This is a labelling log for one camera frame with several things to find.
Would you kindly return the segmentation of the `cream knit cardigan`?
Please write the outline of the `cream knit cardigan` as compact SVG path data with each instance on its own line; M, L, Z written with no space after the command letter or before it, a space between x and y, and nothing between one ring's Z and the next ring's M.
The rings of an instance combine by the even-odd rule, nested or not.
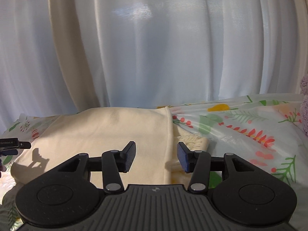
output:
M60 116L15 160L11 175L26 184L79 154L99 157L121 150L130 141L136 156L130 171L122 175L129 184L187 184L177 160L177 143L191 150L207 150L209 140L175 125L168 108L158 110L104 107L76 115Z

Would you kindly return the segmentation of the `floral plastic table cover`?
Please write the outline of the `floral plastic table cover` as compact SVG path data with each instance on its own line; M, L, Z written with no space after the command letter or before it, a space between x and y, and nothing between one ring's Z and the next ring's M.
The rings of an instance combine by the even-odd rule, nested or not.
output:
M209 140L206 151L211 155L234 153L290 185L298 197L291 224L307 230L307 136L301 104L301 95L265 94L165 107L175 125ZM21 115L3 138L32 144L60 116ZM22 225L15 195L24 184L15 181L10 171L20 155L2 158L7 171L1 177L1 230Z

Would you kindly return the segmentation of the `white sheer curtain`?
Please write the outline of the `white sheer curtain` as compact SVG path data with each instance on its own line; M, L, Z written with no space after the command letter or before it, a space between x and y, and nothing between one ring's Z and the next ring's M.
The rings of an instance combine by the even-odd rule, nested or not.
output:
M75 0L100 106L154 108L298 93L307 0ZM17 117L80 112L48 0L1 0L1 131Z

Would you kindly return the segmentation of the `beige curtain panel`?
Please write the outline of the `beige curtain panel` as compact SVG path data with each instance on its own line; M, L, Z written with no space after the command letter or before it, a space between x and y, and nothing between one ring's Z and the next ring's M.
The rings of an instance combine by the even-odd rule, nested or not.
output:
M56 55L72 101L79 111L99 107L75 0L48 0L48 4Z

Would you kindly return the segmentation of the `purple plush toy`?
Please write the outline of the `purple plush toy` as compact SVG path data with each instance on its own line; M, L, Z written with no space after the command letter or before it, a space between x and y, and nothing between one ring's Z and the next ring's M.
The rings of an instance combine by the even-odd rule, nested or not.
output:
M303 94L303 101L301 104L301 121L303 125L303 131L308 136L308 76L307 74L302 78L300 82L301 93Z

